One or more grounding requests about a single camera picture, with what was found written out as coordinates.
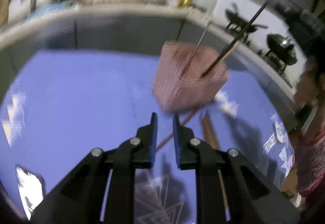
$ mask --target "pink basket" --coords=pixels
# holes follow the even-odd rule
[[[227,81],[227,66],[220,62],[208,75],[203,78],[201,75],[218,56],[210,47],[166,42],[153,82],[154,94],[163,111],[185,110],[212,101]]]

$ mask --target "blue table surface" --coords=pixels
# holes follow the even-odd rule
[[[0,180],[22,211],[17,164],[42,175],[48,193],[91,149],[114,149],[135,136],[149,124],[152,112],[158,114],[157,143],[172,132],[172,116],[161,111],[152,94],[158,59],[119,52],[41,51],[25,65],[0,109]],[[230,71],[221,91],[238,106],[237,116],[223,113],[220,103],[213,102],[187,127],[202,139],[200,119],[208,110],[221,149],[239,149],[279,187],[288,170],[279,154],[285,150],[293,157],[293,150],[288,138],[268,154],[263,149],[274,120],[282,123],[271,102],[247,72]],[[177,169],[173,141],[157,153],[151,170],[137,170],[135,181],[137,223],[164,223],[166,216],[170,223],[195,222],[195,172]]]

